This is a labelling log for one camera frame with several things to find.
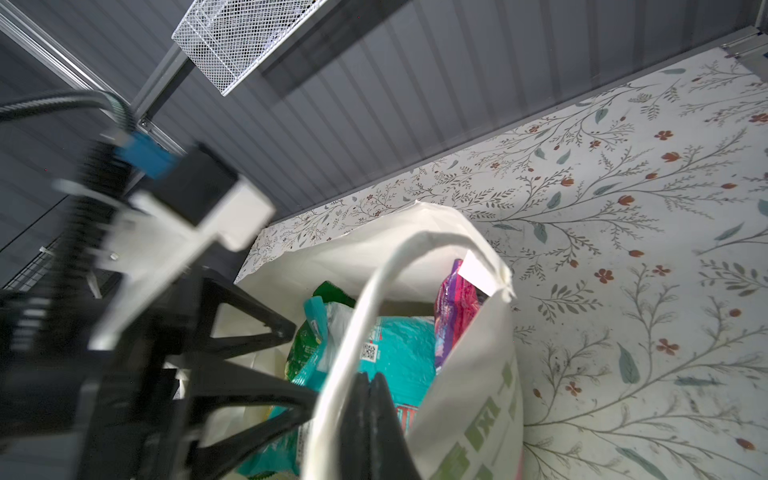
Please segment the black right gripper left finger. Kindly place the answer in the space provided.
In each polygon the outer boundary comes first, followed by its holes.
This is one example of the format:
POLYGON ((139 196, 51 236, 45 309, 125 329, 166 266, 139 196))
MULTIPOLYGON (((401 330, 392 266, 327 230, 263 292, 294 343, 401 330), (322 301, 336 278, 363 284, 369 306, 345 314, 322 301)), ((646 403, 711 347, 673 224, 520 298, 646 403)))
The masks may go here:
POLYGON ((343 480, 370 480, 371 383, 366 373, 354 376, 340 428, 339 467, 343 480))

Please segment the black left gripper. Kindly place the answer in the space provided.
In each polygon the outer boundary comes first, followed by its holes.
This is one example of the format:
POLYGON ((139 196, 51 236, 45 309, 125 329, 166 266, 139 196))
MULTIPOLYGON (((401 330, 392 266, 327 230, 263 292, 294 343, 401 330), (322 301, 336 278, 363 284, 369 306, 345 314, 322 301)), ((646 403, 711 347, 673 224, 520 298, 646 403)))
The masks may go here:
POLYGON ((47 307, 1 295, 1 443, 60 438, 65 479, 222 479, 312 417, 317 392, 228 361, 297 326, 217 272, 184 272, 113 350, 86 346, 101 301, 79 294, 67 331, 47 307))

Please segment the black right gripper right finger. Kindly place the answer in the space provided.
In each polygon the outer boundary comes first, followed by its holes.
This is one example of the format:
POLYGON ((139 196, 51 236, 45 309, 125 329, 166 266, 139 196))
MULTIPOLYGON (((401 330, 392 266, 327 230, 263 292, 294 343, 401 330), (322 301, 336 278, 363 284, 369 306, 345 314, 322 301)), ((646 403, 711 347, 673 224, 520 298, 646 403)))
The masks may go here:
POLYGON ((369 478, 420 480, 405 442, 386 378, 377 373, 369 389, 369 478))

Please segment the white illustrated paper bag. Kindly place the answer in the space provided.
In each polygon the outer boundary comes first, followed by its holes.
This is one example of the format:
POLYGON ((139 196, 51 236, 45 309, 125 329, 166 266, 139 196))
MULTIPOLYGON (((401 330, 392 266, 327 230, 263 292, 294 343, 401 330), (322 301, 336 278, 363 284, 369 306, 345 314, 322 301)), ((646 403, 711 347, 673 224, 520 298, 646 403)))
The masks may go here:
POLYGON ((417 202, 332 241, 287 252, 240 280, 254 299, 291 321, 322 281, 356 298, 351 325, 315 411, 312 479, 339 472, 341 412, 353 367, 386 303, 429 303, 455 260, 465 261, 488 297, 427 392, 405 435, 423 479, 513 479, 521 471, 522 394, 514 345, 512 274, 459 211, 417 202))

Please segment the teal candy bag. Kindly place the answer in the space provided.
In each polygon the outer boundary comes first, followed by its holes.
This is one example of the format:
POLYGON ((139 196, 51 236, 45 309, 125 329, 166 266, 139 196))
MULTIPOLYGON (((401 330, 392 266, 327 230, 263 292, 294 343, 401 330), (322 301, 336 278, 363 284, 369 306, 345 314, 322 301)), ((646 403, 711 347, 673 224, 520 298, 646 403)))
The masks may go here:
MULTIPOLYGON (((320 345, 291 381, 319 391, 335 361, 354 308, 340 303, 324 304, 319 296, 303 305, 306 320, 320 334, 320 345)), ((403 431, 415 421, 436 376, 435 333, 430 317, 379 317, 364 341, 358 370, 373 379, 385 376, 403 431)), ((278 474, 300 472, 302 429, 294 430, 248 458, 237 472, 248 479, 270 479, 278 474)))

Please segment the lime Fox's candy bag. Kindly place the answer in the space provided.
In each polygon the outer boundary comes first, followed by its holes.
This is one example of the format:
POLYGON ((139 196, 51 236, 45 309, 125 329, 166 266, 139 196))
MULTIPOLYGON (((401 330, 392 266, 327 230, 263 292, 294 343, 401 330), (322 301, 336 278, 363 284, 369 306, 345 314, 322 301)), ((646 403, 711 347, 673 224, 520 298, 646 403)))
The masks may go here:
MULTIPOLYGON (((321 297, 324 304, 340 303, 354 308, 356 303, 352 297, 329 281, 321 283, 314 290, 312 296, 321 297)), ((305 321, 297 330, 286 360, 285 377, 288 380, 293 381, 297 377, 319 345, 320 334, 316 332, 316 328, 310 324, 309 320, 305 321)))

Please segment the purple Fox's candy bag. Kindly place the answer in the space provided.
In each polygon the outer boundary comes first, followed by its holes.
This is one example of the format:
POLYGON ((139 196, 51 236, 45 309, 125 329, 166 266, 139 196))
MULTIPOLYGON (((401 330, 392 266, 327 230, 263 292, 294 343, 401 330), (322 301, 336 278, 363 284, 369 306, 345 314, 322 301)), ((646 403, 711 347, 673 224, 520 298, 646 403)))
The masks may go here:
POLYGON ((450 352, 470 326, 488 296, 459 274, 456 259, 442 282, 434 304, 435 369, 440 371, 450 352))

